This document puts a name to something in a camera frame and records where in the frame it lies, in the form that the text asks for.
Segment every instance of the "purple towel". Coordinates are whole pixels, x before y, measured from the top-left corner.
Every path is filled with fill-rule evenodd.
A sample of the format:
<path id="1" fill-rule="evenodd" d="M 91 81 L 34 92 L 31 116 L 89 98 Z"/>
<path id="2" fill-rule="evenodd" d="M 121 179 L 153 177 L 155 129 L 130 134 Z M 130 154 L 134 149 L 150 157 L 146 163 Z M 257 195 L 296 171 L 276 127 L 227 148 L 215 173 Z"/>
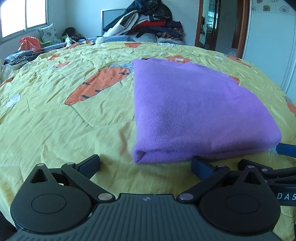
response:
<path id="1" fill-rule="evenodd" d="M 153 58 L 133 64 L 135 163 L 226 159 L 265 151 L 281 141 L 262 102 L 226 74 Z"/>

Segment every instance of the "purple fabric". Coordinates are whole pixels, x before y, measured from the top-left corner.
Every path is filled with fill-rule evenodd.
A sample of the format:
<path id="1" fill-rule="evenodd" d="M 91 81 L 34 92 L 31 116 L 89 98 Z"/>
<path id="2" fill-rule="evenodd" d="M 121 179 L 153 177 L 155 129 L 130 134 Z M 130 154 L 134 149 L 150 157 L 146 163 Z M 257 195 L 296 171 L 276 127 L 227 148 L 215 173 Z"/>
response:
<path id="1" fill-rule="evenodd" d="M 266 107 L 227 75 L 160 59 L 134 60 L 135 163 L 226 159 L 276 146 Z"/>

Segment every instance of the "floral pillow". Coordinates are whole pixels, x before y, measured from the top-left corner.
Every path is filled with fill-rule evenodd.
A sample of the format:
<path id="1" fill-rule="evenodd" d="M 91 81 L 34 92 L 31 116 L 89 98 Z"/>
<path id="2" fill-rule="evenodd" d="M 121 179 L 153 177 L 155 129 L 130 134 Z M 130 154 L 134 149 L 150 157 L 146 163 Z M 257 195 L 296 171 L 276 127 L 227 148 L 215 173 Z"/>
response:
<path id="1" fill-rule="evenodd" d="M 53 23 L 45 28 L 39 28 L 38 32 L 43 42 L 52 41 L 52 44 L 62 43 Z"/>

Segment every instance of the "metal screw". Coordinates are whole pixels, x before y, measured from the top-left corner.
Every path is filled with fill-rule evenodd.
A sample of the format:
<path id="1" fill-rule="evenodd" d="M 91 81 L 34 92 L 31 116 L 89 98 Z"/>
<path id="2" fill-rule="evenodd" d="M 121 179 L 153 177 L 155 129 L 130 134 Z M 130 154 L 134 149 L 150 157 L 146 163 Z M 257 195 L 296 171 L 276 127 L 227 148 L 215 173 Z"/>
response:
<path id="1" fill-rule="evenodd" d="M 98 196 L 98 199 L 102 200 L 102 201 L 109 201 L 113 198 L 112 194 L 110 193 L 101 193 Z"/>
<path id="2" fill-rule="evenodd" d="M 182 193 L 179 195 L 179 198 L 182 200 L 182 201 L 190 201 L 194 198 L 194 196 L 190 193 Z"/>

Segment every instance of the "bed sheet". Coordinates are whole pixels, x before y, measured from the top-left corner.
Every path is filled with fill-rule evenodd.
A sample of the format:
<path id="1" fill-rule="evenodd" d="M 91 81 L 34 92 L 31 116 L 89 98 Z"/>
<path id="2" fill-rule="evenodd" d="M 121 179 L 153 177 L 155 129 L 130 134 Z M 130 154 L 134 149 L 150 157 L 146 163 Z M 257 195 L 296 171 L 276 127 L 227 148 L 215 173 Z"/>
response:
<path id="1" fill-rule="evenodd" d="M 54 50 L 20 69 L 0 88 L 0 211 L 11 223 L 11 202 L 38 163 L 58 168 L 98 154 L 101 170 L 91 180 L 116 196 L 177 195 L 199 182 L 190 172 L 190 162 L 136 165 L 132 160 L 136 126 L 131 62 L 150 57 L 192 61 L 232 76 L 265 104 L 282 132 L 282 142 L 296 145 L 295 106 L 245 61 L 197 47 L 155 43 L 112 42 Z M 20 97 L 15 105 L 6 108 L 16 94 Z M 296 165 L 294 158 L 277 155 L 273 149 L 213 164 L 236 170 L 242 158 L 274 169 Z M 295 217 L 294 207 L 281 207 L 274 232 L 283 240 L 293 240 Z"/>

